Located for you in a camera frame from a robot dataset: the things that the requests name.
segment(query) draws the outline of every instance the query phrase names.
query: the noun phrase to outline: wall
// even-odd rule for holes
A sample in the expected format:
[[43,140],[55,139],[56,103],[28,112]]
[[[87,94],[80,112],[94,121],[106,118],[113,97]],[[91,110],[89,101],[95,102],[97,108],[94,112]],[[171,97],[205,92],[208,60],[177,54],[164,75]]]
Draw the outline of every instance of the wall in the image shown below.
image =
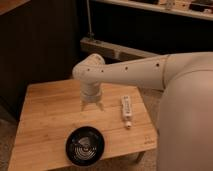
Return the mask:
[[15,118],[28,84],[67,79],[79,58],[74,0],[31,0],[0,16],[0,105]]

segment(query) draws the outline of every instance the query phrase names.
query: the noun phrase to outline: small object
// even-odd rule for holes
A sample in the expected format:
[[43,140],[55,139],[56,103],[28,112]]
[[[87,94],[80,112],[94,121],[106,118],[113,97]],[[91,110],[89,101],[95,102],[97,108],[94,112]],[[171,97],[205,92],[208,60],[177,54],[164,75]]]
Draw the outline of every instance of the small object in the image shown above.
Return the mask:
[[129,95],[125,95],[121,97],[122,102],[122,116],[123,120],[125,122],[125,127],[130,128],[132,126],[132,105],[131,105],[131,99]]
[[104,138],[95,128],[76,129],[67,139],[66,154],[72,163],[89,166],[100,159],[104,151]]

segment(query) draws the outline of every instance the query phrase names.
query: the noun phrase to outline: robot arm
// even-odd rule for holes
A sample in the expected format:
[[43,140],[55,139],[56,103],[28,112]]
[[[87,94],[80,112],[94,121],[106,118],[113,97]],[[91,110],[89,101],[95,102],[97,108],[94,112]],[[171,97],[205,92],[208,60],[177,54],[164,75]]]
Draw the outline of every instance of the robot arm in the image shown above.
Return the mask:
[[159,55],[105,65],[100,55],[92,54],[74,67],[73,76],[81,81],[82,100],[97,102],[101,98],[101,82],[164,90],[169,80],[185,65],[203,55],[208,53]]

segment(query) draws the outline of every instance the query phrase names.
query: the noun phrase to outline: dark wall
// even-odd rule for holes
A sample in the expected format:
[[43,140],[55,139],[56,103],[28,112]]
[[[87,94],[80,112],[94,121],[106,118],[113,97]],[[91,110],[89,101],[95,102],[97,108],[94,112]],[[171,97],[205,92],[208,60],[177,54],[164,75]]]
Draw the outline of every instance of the dark wall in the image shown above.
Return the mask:
[[[83,37],[85,1],[78,1],[78,9]],[[91,3],[91,15],[96,39],[160,54],[213,51],[213,21],[99,2]]]
[[77,22],[74,0],[31,0],[0,16],[0,104],[16,118],[28,84],[70,76]]

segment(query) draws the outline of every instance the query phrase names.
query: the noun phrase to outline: metal bar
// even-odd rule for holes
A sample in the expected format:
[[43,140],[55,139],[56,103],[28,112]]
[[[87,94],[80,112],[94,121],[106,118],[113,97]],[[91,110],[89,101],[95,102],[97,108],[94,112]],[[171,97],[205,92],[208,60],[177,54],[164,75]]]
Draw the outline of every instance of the metal bar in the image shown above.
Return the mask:
[[155,53],[107,43],[99,40],[91,41],[87,37],[81,39],[81,50],[87,53],[99,53],[104,57],[117,59],[119,61],[149,58],[158,55]]
[[92,32],[92,22],[91,22],[91,11],[90,11],[90,0],[87,0],[87,17],[88,17],[88,27],[89,27],[89,32],[88,36],[90,39],[94,38],[94,33]]
[[130,2],[130,1],[124,1],[124,0],[93,0],[93,1],[213,21],[213,14],[206,14],[206,13],[196,12],[191,10],[189,11],[183,11],[178,9],[166,10],[165,7],[158,6],[158,5],[146,4],[146,3],[134,2],[134,1]]

